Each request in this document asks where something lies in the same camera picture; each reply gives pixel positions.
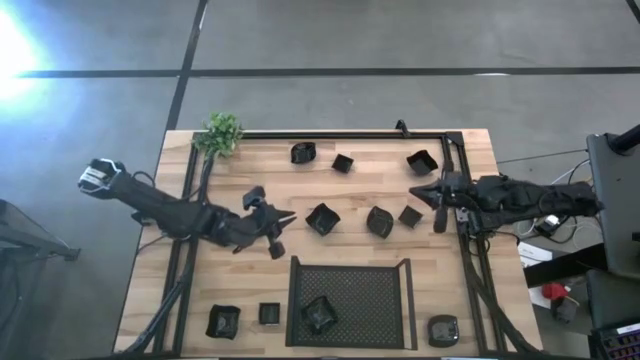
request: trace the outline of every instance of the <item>small black container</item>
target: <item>small black container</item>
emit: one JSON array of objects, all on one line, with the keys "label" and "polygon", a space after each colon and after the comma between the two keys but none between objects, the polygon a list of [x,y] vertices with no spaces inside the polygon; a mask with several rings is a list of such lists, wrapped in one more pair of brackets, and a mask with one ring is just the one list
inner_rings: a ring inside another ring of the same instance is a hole
[{"label": "small black container", "polygon": [[334,226],[340,221],[340,216],[335,211],[329,209],[325,203],[316,206],[305,219],[318,234],[325,236],[331,232]]},{"label": "small black container", "polygon": [[416,175],[419,176],[427,175],[438,168],[438,163],[429,155],[427,150],[420,150],[407,157],[407,162]]},{"label": "small black container", "polygon": [[407,225],[412,229],[416,226],[420,219],[422,219],[422,214],[409,205],[405,206],[404,210],[402,210],[402,214],[400,214],[400,217],[398,218],[401,223]]},{"label": "small black container", "polygon": [[437,348],[453,346],[460,338],[458,319],[453,315],[436,315],[429,319],[427,333],[429,345]]},{"label": "small black container", "polygon": [[280,324],[280,303],[260,303],[258,320],[261,325]]},{"label": "small black container", "polygon": [[291,148],[291,162],[305,164],[316,158],[316,144],[312,142],[297,143]]},{"label": "small black container", "polygon": [[324,334],[338,323],[338,315],[326,296],[317,297],[301,313],[302,321],[314,335]]},{"label": "small black container", "polygon": [[388,211],[374,206],[367,216],[367,227],[372,233],[386,239],[393,229],[393,216]]},{"label": "small black container", "polygon": [[332,168],[340,171],[341,173],[348,173],[351,170],[351,165],[353,164],[353,159],[350,157],[346,157],[342,154],[338,154],[336,159],[333,161]]},{"label": "small black container", "polygon": [[213,305],[205,334],[211,338],[233,340],[238,333],[240,309],[235,306]]}]

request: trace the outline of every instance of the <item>black cup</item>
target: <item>black cup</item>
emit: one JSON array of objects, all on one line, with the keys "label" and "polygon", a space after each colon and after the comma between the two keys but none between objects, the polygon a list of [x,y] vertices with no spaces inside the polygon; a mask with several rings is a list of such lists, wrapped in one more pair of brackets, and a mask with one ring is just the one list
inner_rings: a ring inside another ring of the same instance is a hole
[{"label": "black cup", "polygon": [[402,210],[402,214],[400,214],[400,217],[398,218],[401,223],[407,225],[412,229],[416,226],[420,219],[422,219],[422,214],[409,205],[407,205],[404,210]]},{"label": "black cup", "polygon": [[325,203],[316,206],[305,219],[318,234],[325,236],[331,232],[334,226],[340,221],[340,216],[335,211],[329,209]]},{"label": "black cup", "polygon": [[388,211],[374,206],[367,216],[367,227],[372,233],[386,239],[393,229],[393,216]]},{"label": "black cup", "polygon": [[280,324],[280,303],[260,303],[258,321],[261,325]]},{"label": "black cup", "polygon": [[316,144],[312,142],[297,143],[291,148],[291,162],[305,164],[316,158]]},{"label": "black cup", "polygon": [[238,333],[240,309],[235,306],[213,305],[205,334],[211,338],[233,340]]},{"label": "black cup", "polygon": [[418,176],[424,176],[438,168],[438,163],[429,155],[427,150],[420,150],[407,157],[409,166]]},{"label": "black cup", "polygon": [[302,321],[314,335],[324,334],[338,323],[338,315],[326,296],[314,299],[301,313]]},{"label": "black cup", "polygon": [[353,159],[342,154],[338,154],[336,159],[333,161],[332,168],[340,171],[341,173],[348,173],[351,170],[351,165],[353,164]]}]

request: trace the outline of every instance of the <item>mesh tray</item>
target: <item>mesh tray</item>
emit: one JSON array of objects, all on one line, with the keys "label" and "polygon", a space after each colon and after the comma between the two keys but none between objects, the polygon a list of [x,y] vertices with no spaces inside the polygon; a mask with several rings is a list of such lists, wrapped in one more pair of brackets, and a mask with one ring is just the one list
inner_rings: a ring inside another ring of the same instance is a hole
[{"label": "mesh tray", "polygon": [[[405,349],[400,271],[407,272],[411,350],[417,350],[411,263],[395,267],[301,265],[291,258],[286,346]],[[338,323],[325,334],[313,335],[301,310],[325,295]]]}]

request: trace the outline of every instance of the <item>wooden table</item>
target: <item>wooden table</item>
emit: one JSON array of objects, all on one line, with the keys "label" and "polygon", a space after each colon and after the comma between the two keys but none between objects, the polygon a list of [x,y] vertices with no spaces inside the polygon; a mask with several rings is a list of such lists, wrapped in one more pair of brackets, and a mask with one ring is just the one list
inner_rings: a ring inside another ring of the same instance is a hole
[{"label": "wooden table", "polygon": [[[170,131],[162,148],[156,184],[176,197],[181,195],[192,135],[192,131]],[[472,177],[496,174],[497,165],[488,131],[463,130],[463,135]],[[280,237],[287,255],[279,260],[270,259],[267,241],[263,239],[238,255],[232,255],[229,248],[200,241],[182,355],[476,355],[477,346],[454,216],[449,216],[450,224],[446,233],[433,233],[433,212],[407,191],[411,186],[436,180],[439,171],[426,177],[413,176],[405,157],[417,150],[427,149],[442,164],[441,144],[433,140],[414,139],[318,140],[316,160],[306,165],[293,165],[289,162],[289,151],[296,142],[295,139],[243,140],[232,158],[216,161],[209,180],[212,202],[244,214],[242,195],[254,185],[263,185],[270,203],[279,209],[295,211],[298,219]],[[331,169],[337,153],[355,159],[349,174],[337,174]],[[196,181],[200,168],[198,164]],[[325,202],[342,218],[333,232],[324,238],[304,221],[321,202]],[[414,230],[396,221],[391,235],[381,240],[370,234],[365,225],[366,216],[374,205],[388,210],[395,218],[405,205],[412,206],[425,216]],[[141,244],[158,235],[157,228],[146,228]],[[131,344],[158,309],[170,247],[170,241],[163,240],[146,248],[137,257],[116,350]],[[418,350],[285,347],[291,255],[297,255],[303,264],[320,265],[395,266],[400,259],[410,258]],[[489,259],[500,305],[525,338],[541,348],[514,239],[508,236],[492,238]],[[258,324],[260,302],[281,303],[280,326],[264,327]],[[214,304],[235,305],[242,309],[240,329],[235,340],[211,339],[205,335],[209,311]],[[486,308],[483,309],[487,337],[491,339],[488,312]],[[167,347],[170,347],[173,339],[175,312],[169,321]],[[437,314],[458,317],[461,339],[455,347],[437,349],[427,344],[424,325],[428,318]]]}]

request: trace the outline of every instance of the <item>gray floor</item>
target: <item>gray floor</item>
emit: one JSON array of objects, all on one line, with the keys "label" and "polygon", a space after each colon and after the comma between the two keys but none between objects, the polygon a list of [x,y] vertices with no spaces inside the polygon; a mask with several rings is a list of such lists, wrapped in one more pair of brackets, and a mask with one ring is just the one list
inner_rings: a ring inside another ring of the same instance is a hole
[{"label": "gray floor", "polygon": [[[15,52],[0,65],[179,69],[196,6],[5,0],[0,30],[12,29]],[[194,68],[630,65],[640,65],[640,25],[624,0],[211,0],[194,60]],[[76,181],[93,157],[153,173],[177,80],[0,82],[0,198],[83,249],[76,263],[47,266],[22,358],[108,354],[140,228],[129,208],[80,194]],[[402,118],[414,128],[489,128],[496,158],[507,160],[630,128],[638,94],[640,75],[191,79],[177,128],[199,127],[210,111],[237,114],[248,129],[389,128]],[[551,182],[584,158],[500,170]],[[595,241],[585,229],[562,249]],[[543,317],[552,352],[581,343]]]}]

